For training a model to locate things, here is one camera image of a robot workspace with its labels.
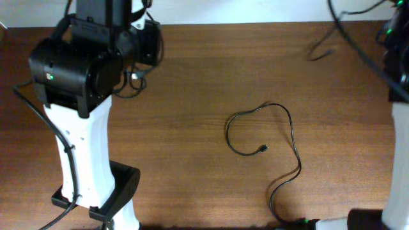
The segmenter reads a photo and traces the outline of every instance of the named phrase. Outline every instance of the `white wall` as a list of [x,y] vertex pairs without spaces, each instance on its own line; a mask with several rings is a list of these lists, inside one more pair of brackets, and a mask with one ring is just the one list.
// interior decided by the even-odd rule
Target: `white wall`
[[[362,10],[379,0],[333,0],[337,10]],[[66,0],[0,0],[0,22],[8,27],[55,26]],[[71,9],[75,11],[75,1]],[[153,0],[150,9],[162,24],[309,22],[331,20],[327,0]],[[345,20],[385,20],[390,3]]]

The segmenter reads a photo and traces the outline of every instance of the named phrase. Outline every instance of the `white plastic part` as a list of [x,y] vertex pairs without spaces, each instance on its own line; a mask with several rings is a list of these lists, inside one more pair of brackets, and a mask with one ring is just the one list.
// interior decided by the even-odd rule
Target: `white plastic part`
[[320,220],[315,223],[316,230],[348,230],[348,219],[339,218],[332,220]]
[[409,229],[409,105],[394,103],[396,145],[390,198],[382,213],[383,223],[393,230]]
[[[132,13],[138,12],[139,10],[143,9],[143,4],[141,0],[138,1],[132,1]],[[136,20],[135,22],[131,23],[136,29],[143,30],[145,28],[145,19],[146,19],[146,13],[139,19]]]
[[[77,173],[78,189],[81,195],[79,206],[101,207],[115,188],[108,155],[108,116],[112,97],[108,97],[90,114],[88,119],[80,118],[78,112],[60,105],[44,107],[49,119],[63,133],[71,146]],[[63,168],[62,195],[69,201],[73,198],[73,183],[70,163],[64,146],[57,139],[61,166]],[[114,229],[139,229],[132,200],[114,216]]]

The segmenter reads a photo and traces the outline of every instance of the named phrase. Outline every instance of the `wooden tabletop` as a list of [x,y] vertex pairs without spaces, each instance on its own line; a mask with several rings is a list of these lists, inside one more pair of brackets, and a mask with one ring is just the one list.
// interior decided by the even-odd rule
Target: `wooden tabletop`
[[[379,64],[379,22],[348,30]],[[282,188],[287,219],[345,217],[352,208],[384,208],[389,198],[394,128],[388,87],[337,34],[305,61],[330,23],[164,26],[165,59],[137,98],[114,98],[109,118],[111,160],[137,167],[134,196],[144,226],[250,227],[276,223],[269,184],[297,166],[286,113],[272,107],[239,118],[231,142],[226,120],[264,102],[286,106],[294,122],[301,175]],[[50,29],[10,29],[0,43],[0,229],[38,229],[61,208],[50,202],[62,183],[52,132],[12,93],[30,78],[27,59]],[[33,89],[25,89],[40,106]],[[76,208],[54,229],[93,229]]]

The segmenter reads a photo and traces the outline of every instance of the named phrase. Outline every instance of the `brown wood surface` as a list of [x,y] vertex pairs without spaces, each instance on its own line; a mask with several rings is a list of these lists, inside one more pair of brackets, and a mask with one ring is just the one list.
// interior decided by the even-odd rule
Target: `brown wood surface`
[[[381,64],[374,42],[380,22],[347,28]],[[224,140],[226,120],[265,101],[293,116],[303,171],[278,194],[288,219],[345,217],[384,208],[389,197],[394,129],[388,87],[335,35],[305,61],[330,23],[164,26],[163,65],[133,100],[114,98],[109,118],[112,160],[140,168],[134,196],[143,225],[250,227],[276,222],[269,184],[297,166],[289,124],[280,108],[240,118],[231,141],[255,157],[235,155]],[[52,132],[12,93],[30,78],[27,58],[50,29],[10,29],[0,44],[0,229],[36,229],[62,209],[50,196],[62,181]],[[33,89],[24,92],[35,100]],[[76,208],[54,229],[98,224]]]

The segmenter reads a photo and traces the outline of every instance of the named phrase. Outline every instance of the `black plastic bracket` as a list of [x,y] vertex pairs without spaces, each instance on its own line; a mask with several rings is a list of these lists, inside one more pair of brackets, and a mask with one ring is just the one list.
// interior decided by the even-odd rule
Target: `black plastic bracket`
[[[99,220],[105,225],[112,223],[114,215],[134,196],[141,178],[139,169],[110,161],[112,175],[115,178],[115,189],[101,208],[91,207],[89,217]],[[70,202],[61,194],[62,186],[51,197],[52,204],[67,209]]]

